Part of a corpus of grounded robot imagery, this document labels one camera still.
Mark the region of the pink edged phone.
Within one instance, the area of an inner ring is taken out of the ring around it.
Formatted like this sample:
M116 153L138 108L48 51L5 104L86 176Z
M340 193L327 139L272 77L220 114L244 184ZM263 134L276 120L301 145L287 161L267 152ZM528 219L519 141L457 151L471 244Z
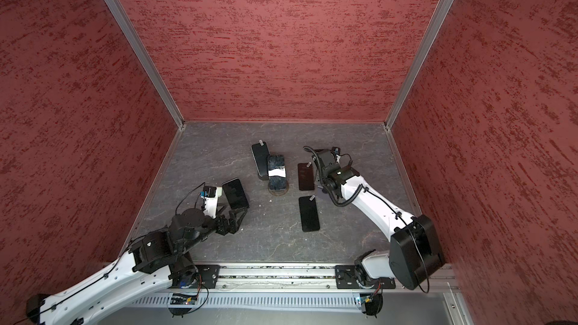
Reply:
M298 187L300 191L314 191L315 175L314 166L310 162L302 162L297 165Z

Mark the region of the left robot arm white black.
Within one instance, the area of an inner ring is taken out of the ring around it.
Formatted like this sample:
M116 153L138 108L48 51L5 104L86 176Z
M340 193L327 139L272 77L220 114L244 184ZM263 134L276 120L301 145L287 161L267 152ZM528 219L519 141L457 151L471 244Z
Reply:
M195 296L208 290L212 277L194 263L191 250L212 234L237 233L249 202L238 179L195 190L192 208L177 210L169 225L130 242L113 263L60 293L29 298L27 320L91 324L157 290L191 290Z

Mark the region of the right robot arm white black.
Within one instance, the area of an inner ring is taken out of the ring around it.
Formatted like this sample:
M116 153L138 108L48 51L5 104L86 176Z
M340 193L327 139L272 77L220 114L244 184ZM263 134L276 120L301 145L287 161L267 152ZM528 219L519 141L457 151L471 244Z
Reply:
M433 221L396 206L371 187L352 162L343 165L333 150L303 148L312 155L319 184L339 208L354 206L382 231L388 251L367 251L355 260L355 278L369 288L380 278L394 278L408 290L427 292L430 276L446 260Z

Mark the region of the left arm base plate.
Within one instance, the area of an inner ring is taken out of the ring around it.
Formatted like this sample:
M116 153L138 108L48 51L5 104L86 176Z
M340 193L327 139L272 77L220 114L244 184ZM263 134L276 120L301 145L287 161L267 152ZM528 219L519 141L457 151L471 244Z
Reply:
M177 271L170 267L169 289L178 290L199 290L207 287L209 290L215 289L221 266L197 264Z

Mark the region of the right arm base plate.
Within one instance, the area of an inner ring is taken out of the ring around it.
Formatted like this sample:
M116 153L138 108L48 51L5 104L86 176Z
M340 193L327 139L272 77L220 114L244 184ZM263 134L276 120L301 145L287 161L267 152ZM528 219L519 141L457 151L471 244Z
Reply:
M337 265L334 268L337 288L340 290L394 290L393 278L370 278L361 275L359 267L354 265Z

